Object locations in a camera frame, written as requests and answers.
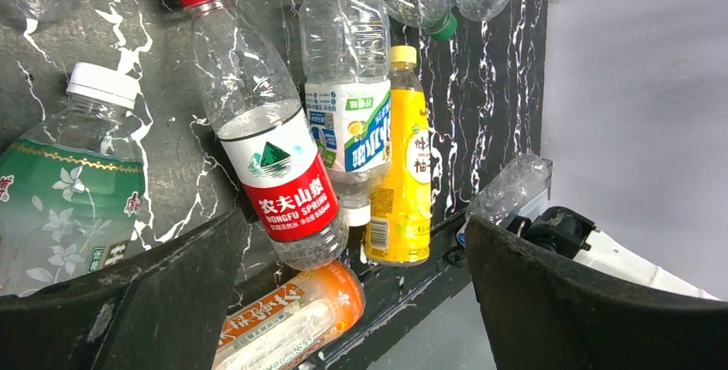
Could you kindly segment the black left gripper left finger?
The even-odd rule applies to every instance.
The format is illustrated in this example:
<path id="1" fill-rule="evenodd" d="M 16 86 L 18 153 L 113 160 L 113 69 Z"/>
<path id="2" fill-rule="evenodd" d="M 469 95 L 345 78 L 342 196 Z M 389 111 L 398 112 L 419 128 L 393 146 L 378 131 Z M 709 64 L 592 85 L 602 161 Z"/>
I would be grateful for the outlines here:
<path id="1" fill-rule="evenodd" d="M 4 296 L 2 368 L 210 368 L 245 232 L 235 210 L 103 270 Z"/>

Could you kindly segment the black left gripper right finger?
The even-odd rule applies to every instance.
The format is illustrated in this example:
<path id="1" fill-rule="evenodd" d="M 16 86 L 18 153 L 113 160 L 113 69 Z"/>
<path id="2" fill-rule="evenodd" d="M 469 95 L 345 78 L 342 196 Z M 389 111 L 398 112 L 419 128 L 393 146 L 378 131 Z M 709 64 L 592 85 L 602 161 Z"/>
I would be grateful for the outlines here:
<path id="1" fill-rule="evenodd" d="M 467 264 L 499 369 L 724 369 L 727 305 L 606 275 L 480 217 Z"/>

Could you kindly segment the orange drink bottle white cap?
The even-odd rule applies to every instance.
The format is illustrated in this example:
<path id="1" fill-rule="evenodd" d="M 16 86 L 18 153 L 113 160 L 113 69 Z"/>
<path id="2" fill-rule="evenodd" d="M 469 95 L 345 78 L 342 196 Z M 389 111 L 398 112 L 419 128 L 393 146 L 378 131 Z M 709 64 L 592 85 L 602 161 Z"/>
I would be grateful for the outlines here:
<path id="1" fill-rule="evenodd" d="M 212 367 L 292 369 L 352 328 L 365 306 L 347 265 L 303 271 L 225 319 Z"/>

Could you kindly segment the yellow honey drink bottle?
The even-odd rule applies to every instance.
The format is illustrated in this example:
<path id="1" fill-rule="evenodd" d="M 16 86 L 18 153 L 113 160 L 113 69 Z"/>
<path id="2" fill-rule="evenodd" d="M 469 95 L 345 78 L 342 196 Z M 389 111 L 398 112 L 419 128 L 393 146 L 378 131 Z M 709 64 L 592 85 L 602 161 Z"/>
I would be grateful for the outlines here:
<path id="1" fill-rule="evenodd" d="M 431 136 L 428 103 L 415 73 L 417 50 L 391 49 L 391 169 L 370 195 L 364 253 L 376 264 L 411 267 L 430 255 Z"/>

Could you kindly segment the red label water bottle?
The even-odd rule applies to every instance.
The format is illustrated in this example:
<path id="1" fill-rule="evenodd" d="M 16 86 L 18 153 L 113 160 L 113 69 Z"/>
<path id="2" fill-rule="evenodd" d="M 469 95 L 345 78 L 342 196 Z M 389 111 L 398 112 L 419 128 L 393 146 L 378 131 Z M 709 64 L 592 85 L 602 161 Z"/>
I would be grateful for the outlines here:
<path id="1" fill-rule="evenodd" d="M 180 2 L 203 109 L 276 254 L 331 263 L 349 232 L 287 65 L 234 0 Z"/>

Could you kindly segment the blue white label bottle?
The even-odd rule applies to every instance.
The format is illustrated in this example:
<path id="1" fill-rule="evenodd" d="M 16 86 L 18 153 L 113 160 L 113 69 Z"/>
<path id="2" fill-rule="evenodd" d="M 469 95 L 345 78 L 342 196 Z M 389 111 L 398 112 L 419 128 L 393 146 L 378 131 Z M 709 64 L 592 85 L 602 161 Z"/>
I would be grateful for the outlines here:
<path id="1" fill-rule="evenodd" d="M 382 0 L 300 6 L 305 108 L 350 227 L 371 220 L 370 196 L 391 167 L 391 37 Z"/>

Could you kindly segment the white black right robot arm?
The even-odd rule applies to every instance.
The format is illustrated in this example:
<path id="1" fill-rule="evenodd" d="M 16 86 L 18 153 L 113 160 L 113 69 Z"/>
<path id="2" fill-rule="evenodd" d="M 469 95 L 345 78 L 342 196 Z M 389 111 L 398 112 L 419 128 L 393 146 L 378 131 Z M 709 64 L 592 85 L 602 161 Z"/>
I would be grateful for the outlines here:
<path id="1" fill-rule="evenodd" d="M 546 209 L 520 236 L 545 250 L 627 282 L 673 294 L 717 299 L 630 251 L 599 229 L 594 221 L 566 207 Z"/>

